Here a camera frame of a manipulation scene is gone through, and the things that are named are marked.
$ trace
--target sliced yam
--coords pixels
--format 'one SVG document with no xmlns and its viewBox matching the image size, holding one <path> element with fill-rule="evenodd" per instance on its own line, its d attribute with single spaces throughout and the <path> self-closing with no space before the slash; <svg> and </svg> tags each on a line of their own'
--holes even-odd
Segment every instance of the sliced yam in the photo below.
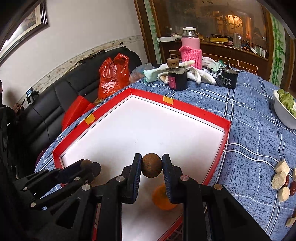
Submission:
<svg viewBox="0 0 296 241">
<path fill-rule="evenodd" d="M 282 189 L 279 190 L 279 193 L 278 193 L 279 202 L 284 202 L 288 200 L 289 196 L 290 196 L 290 189 L 288 187 L 283 187 Z"/>
<path fill-rule="evenodd" d="M 293 181 L 296 181 L 296 168 L 293 170 L 292 178 L 293 178 Z"/>
<path fill-rule="evenodd" d="M 284 172 L 286 174 L 286 176 L 287 176 L 289 174 L 290 168 L 289 168 L 286 160 L 282 160 L 276 165 L 274 170 L 276 171 L 276 173 Z"/>
<path fill-rule="evenodd" d="M 285 172 L 276 173 L 271 181 L 272 189 L 280 189 L 286 182 L 287 175 Z"/>
<path fill-rule="evenodd" d="M 287 220 L 285 226 L 286 226 L 286 227 L 291 227 L 291 226 L 294 224 L 295 220 L 296 220 L 296 218 L 289 218 L 289 219 Z"/>
</svg>

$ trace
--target orange sticker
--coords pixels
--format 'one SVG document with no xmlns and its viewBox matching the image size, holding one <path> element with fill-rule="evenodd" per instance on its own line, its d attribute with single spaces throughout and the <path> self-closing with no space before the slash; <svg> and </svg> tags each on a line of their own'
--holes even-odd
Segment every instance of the orange sticker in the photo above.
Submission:
<svg viewBox="0 0 296 241">
<path fill-rule="evenodd" d="M 95 120 L 95 116 L 93 114 L 90 114 L 89 116 L 87 116 L 84 121 L 87 123 L 87 125 L 90 125 L 91 123 L 93 123 L 93 121 Z"/>
<path fill-rule="evenodd" d="M 164 96 L 163 97 L 163 101 L 164 102 L 167 102 L 169 104 L 173 104 L 174 103 L 174 99 L 173 98 L 170 98 L 170 97 L 167 97 L 167 96 Z"/>
</svg>

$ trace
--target blue plaid tablecloth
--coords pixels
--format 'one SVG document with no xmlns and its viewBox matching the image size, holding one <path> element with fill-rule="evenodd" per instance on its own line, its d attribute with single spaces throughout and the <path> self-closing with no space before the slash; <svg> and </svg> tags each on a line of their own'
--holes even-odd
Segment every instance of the blue plaid tablecloth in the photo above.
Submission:
<svg viewBox="0 0 296 241">
<path fill-rule="evenodd" d="M 296 208 L 296 195 L 279 203 L 278 190 L 271 188 L 271 179 L 275 165 L 282 159 L 286 159 L 290 168 L 296 167 L 296 131 L 288 129 L 275 114 L 273 90 L 277 87 L 248 72 L 239 74 L 233 90 L 190 82 L 187 90 L 172 91 L 162 82 L 145 83 L 143 80 L 129 87 L 178 99 L 230 120 L 229 138 L 209 185 L 223 184 L 272 240 L 285 236 L 289 230 L 285 223 Z M 55 168 L 53 149 L 89 113 L 76 120 L 51 144 L 37 164 L 36 172 Z"/>
</svg>

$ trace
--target green vegetable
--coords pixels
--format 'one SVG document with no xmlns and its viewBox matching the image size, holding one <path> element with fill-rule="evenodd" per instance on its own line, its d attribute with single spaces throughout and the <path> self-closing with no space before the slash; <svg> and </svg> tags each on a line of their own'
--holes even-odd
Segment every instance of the green vegetable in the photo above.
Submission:
<svg viewBox="0 0 296 241">
<path fill-rule="evenodd" d="M 283 89 L 279 89 L 277 91 L 279 94 L 279 101 L 287 108 L 290 113 L 296 117 L 296 112 L 292 109 L 294 106 L 294 98 L 293 96 L 288 92 L 286 93 Z"/>
</svg>

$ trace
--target red label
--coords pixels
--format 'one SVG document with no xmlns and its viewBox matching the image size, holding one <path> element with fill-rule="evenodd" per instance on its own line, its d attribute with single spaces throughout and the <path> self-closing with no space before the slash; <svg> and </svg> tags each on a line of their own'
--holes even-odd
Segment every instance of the red label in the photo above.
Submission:
<svg viewBox="0 0 296 241">
<path fill-rule="evenodd" d="M 176 89 L 176 78 L 175 77 L 168 77 L 168 85 L 170 88 Z"/>
</svg>

